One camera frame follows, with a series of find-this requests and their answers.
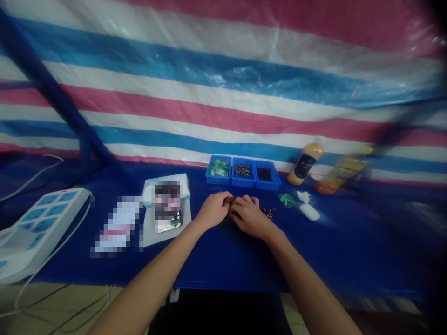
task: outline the blue stripe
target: blue stripe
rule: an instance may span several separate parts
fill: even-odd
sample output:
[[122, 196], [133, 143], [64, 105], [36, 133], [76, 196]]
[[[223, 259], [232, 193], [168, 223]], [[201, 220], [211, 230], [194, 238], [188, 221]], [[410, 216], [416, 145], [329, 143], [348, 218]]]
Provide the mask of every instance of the blue stripe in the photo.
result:
[[306, 68], [149, 44], [29, 20], [14, 21], [43, 60], [222, 87], [323, 105], [369, 109], [439, 96]]
[[[154, 147], [175, 147], [207, 154], [226, 154], [270, 159], [295, 163], [301, 149], [262, 143], [220, 143], [195, 137], [176, 135], [162, 131], [124, 129], [117, 127], [92, 126], [106, 144], [124, 143]], [[76, 138], [65, 123], [49, 121], [6, 120], [0, 122], [0, 132], [11, 136], [65, 137]], [[341, 154], [325, 153], [318, 164], [334, 165]], [[431, 172], [447, 173], [447, 164], [411, 158], [386, 156], [372, 163], [376, 169], [400, 173]]]

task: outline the green object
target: green object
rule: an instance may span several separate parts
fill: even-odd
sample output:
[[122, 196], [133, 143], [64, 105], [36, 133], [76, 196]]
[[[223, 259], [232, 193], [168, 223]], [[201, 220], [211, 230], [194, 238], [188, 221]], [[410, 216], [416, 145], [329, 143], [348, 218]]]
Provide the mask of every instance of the green object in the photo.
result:
[[297, 204], [297, 202], [293, 199], [293, 197], [288, 193], [279, 194], [278, 199], [286, 208], [293, 207]]
[[228, 177], [230, 162], [227, 160], [215, 159], [211, 162], [210, 175], [216, 177]]

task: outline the juice bottle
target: juice bottle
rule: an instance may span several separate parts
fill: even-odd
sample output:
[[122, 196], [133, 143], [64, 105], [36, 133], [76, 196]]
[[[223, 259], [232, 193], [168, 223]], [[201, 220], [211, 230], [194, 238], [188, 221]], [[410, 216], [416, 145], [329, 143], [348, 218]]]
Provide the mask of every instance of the juice bottle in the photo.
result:
[[362, 147], [356, 154], [343, 156], [326, 177], [317, 183], [321, 194], [334, 194], [348, 179], [356, 176], [368, 164], [367, 155], [373, 152], [371, 147]]
[[324, 136], [317, 136], [314, 142], [309, 143], [304, 147], [299, 160], [287, 176], [287, 180], [290, 184], [301, 185], [311, 167], [321, 156], [323, 156], [323, 153], [325, 152], [323, 144], [325, 142], [326, 138]]

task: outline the tarp backdrop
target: tarp backdrop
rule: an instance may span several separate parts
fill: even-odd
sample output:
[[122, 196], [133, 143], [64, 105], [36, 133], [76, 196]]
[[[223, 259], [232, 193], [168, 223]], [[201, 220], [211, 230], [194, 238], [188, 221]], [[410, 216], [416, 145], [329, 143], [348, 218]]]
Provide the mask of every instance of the tarp backdrop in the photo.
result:
[[[0, 3], [121, 160], [204, 166], [228, 154], [288, 172], [323, 135], [311, 172], [324, 174], [408, 103], [444, 94], [446, 40], [418, 1]], [[0, 50], [0, 80], [24, 78]], [[426, 127], [447, 129], [442, 106], [372, 162], [373, 179], [447, 184], [445, 133]], [[0, 92], [0, 119], [0, 151], [78, 153], [36, 90]]]

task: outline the hand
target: hand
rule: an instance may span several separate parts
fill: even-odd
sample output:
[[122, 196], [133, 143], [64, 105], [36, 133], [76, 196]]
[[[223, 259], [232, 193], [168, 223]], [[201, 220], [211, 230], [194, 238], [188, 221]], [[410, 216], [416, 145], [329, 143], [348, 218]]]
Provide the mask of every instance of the hand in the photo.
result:
[[278, 228], [259, 209], [259, 199], [244, 195], [237, 197], [230, 208], [230, 218], [248, 235], [266, 240]]
[[205, 230], [217, 226], [227, 216], [230, 203], [234, 197], [230, 192], [219, 192], [210, 195], [202, 205], [195, 222]]

